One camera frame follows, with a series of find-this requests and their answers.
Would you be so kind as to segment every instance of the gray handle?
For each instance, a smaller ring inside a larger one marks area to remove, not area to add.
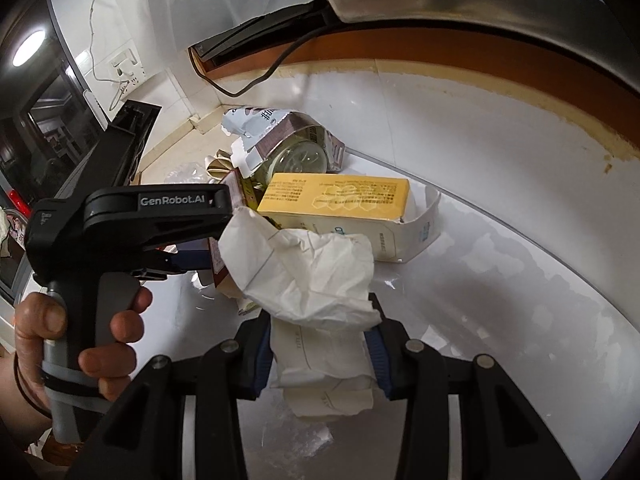
[[[80,283],[78,288],[73,288],[57,283],[47,291],[65,308],[68,321],[64,337],[45,341],[42,362],[43,372],[50,376],[49,381],[45,380],[45,391],[51,407],[53,434],[61,444],[86,440],[102,414],[109,409],[111,403],[94,393],[98,387],[97,379],[79,370],[78,356],[85,348],[114,341],[110,330],[111,318],[117,312],[127,310],[139,290],[140,282],[129,274],[107,272],[99,277],[97,286],[95,283],[93,286]],[[91,391],[92,394],[78,394],[82,391]]]

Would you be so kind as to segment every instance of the black wristband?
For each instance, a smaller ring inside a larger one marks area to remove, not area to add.
[[[18,391],[20,392],[22,398],[27,401],[27,404],[30,405],[34,410],[36,410],[39,414],[44,415],[47,418],[51,418],[51,413],[33,402],[33,400],[31,400],[27,393],[22,389],[22,385],[20,384],[20,371],[18,370],[18,352],[14,354],[14,378],[15,385],[18,386]]]

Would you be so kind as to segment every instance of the black cable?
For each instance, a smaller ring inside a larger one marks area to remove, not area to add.
[[[30,405],[34,410],[36,410],[39,414],[46,416],[47,418],[51,418],[51,413],[47,410],[44,410],[40,406],[38,406],[35,402],[31,400],[31,397],[27,395],[27,393],[22,389],[22,385],[20,384],[20,371],[18,370],[18,352],[14,354],[14,379],[15,385],[18,386],[18,391],[20,392],[22,398],[27,401],[28,405]]]
[[[248,92],[251,88],[253,88],[257,84],[260,84],[263,81],[267,81],[267,79],[270,78],[273,75],[273,73],[276,71],[277,67],[279,67],[282,64],[282,62],[285,59],[287,59],[287,57],[289,57],[289,54],[291,54],[294,50],[296,50],[297,48],[299,48],[300,46],[305,44],[307,41],[313,40],[313,39],[317,38],[318,36],[322,36],[323,34],[329,32],[331,30],[334,30],[334,28],[337,28],[337,27],[340,27],[340,26],[343,26],[343,24],[342,23],[334,23],[334,24],[331,24],[331,25],[325,25],[324,27],[316,28],[316,30],[312,30],[311,32],[306,33],[304,36],[301,36],[296,41],[291,43],[285,49],[285,51],[278,56],[278,59],[276,59],[276,61],[273,62],[273,64],[270,66],[270,68],[267,70],[267,72],[262,74],[260,77],[255,78],[247,86],[245,86],[244,88],[242,88],[240,91],[238,91],[236,93],[232,93],[232,92],[229,92],[228,90],[225,90],[224,88],[222,88],[222,86],[218,85],[217,83],[212,81],[210,78],[205,76],[203,73],[201,73],[200,70],[198,70],[198,68],[196,67],[196,62],[193,59],[193,52],[191,51],[190,48],[188,49],[189,50],[189,59],[191,60],[191,66],[193,66],[193,69],[196,71],[196,74],[198,74],[198,76],[203,78],[204,81],[206,81],[207,83],[212,85],[213,88],[215,88],[216,90],[221,91],[224,95],[226,95],[228,97],[232,97],[232,98],[240,97],[242,94]]]

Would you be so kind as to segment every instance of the orange brown panel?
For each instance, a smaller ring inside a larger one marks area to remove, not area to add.
[[[207,70],[211,79],[268,68],[287,45]],[[207,69],[207,63],[201,64]],[[333,59],[391,59],[453,66],[535,88],[591,114],[640,148],[640,98],[613,78],[570,57],[483,32],[376,28],[321,36],[284,64]]]

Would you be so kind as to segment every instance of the round light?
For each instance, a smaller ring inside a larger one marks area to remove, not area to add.
[[[35,54],[44,41],[44,30],[38,30],[24,40],[14,56],[14,66],[25,64]]]

